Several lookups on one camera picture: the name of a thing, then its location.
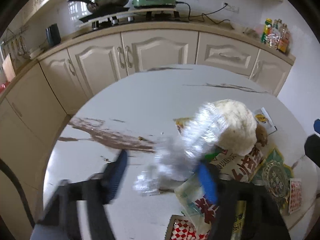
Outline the yellow white seasoning packet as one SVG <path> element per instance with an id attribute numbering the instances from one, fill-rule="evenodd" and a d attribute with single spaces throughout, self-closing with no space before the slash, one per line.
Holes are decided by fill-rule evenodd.
<path id="1" fill-rule="evenodd" d="M 255 110 L 253 112 L 253 115 L 254 115 L 257 123 L 266 129 L 268 135 L 277 131 L 276 126 L 274 125 L 271 117 L 269 116 L 268 112 L 266 111 L 266 109 L 264 107 Z"/>

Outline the cream kitchen base cabinets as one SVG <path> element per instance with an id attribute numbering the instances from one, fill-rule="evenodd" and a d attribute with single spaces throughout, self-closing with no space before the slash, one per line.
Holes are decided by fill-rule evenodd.
<path id="1" fill-rule="evenodd" d="M 278 95 L 295 62 L 244 34 L 196 24 L 141 23 L 87 33 L 14 63 L 1 92 L 1 159 L 36 210 L 49 150 L 87 102 L 152 106 L 174 117 L 234 92 Z"/>

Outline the green yellow snack wrapper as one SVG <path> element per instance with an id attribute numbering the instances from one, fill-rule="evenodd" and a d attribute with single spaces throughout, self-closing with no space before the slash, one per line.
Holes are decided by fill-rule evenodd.
<path id="1" fill-rule="evenodd" d="M 289 205 L 291 178 L 293 178 L 292 168 L 284 163 L 283 155 L 275 147 L 258 165 L 251 182 L 266 187 L 278 209 L 283 211 Z"/>

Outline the red checkered glove packet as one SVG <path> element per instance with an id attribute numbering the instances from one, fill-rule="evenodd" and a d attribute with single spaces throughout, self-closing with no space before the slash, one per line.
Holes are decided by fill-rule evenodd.
<path id="1" fill-rule="evenodd" d="M 289 214 L 298 211 L 302 205 L 302 181 L 301 179 L 290 179 Z"/>

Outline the red white small wrapper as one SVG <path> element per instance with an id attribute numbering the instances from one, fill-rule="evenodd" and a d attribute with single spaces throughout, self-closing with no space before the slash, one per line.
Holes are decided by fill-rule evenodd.
<path id="1" fill-rule="evenodd" d="M 207 234 L 198 235 L 195 226 L 190 222 L 187 217 L 172 215 L 169 220 L 169 225 L 165 233 L 165 240 L 196 240 L 208 239 Z"/>

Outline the condiment bottles group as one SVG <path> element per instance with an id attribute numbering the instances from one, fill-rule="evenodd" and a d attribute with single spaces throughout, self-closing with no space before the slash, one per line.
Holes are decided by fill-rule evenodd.
<path id="1" fill-rule="evenodd" d="M 267 18 L 264 23 L 263 33 L 261 35 L 261 43 L 266 44 L 272 49 L 275 49 L 283 54 L 288 54 L 291 43 L 291 33 L 287 24 L 281 19 L 274 21 Z"/>

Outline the wooden cutting board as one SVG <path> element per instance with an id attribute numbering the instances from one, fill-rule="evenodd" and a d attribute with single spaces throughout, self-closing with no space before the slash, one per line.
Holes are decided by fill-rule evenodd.
<path id="1" fill-rule="evenodd" d="M 4 59 L 2 67 L 4 70 L 6 80 L 8 82 L 11 82 L 16 77 L 16 73 L 12 65 L 10 54 L 8 54 L 7 57 Z"/>

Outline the black kettle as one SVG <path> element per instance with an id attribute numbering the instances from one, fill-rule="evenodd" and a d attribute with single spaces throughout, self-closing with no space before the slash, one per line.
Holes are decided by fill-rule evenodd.
<path id="1" fill-rule="evenodd" d="M 46 37 L 50 48 L 61 43 L 61 36 L 56 23 L 46 29 Z"/>

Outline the black gas stove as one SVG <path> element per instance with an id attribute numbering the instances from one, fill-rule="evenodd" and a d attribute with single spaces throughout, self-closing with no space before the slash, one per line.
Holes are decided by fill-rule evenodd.
<path id="1" fill-rule="evenodd" d="M 121 11 L 115 14 L 104 15 L 82 21 L 76 26 L 76 29 L 91 28 L 97 30 L 108 28 L 115 25 L 148 22 L 148 21 L 166 21 L 169 19 L 179 20 L 180 13 L 176 8 L 147 8 Z"/>

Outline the black frying pan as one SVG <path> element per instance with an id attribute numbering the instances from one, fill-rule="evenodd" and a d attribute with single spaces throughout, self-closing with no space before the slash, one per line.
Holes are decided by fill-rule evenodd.
<path id="1" fill-rule="evenodd" d="M 67 0 L 67 2 L 82 2 L 86 4 L 87 10 L 94 13 L 98 10 L 110 7 L 124 7 L 129 0 Z"/>

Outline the cream upper cabinet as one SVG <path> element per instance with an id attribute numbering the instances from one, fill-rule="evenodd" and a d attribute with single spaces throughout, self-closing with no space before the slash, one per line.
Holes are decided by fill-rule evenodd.
<path id="1" fill-rule="evenodd" d="M 45 5 L 52 4 L 55 0 L 29 0 L 20 10 L 21 25 L 25 25 Z"/>

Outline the wall utensil rack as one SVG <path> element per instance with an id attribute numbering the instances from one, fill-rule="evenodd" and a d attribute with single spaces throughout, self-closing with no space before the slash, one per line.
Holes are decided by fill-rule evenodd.
<path id="1" fill-rule="evenodd" d="M 20 58 L 28 59 L 30 57 L 24 39 L 24 34 L 27 29 L 27 27 L 21 27 L 16 32 L 13 32 L 9 28 L 5 30 L 4 36 L 1 38 L 2 60 L 9 54 L 16 61 L 19 61 Z"/>

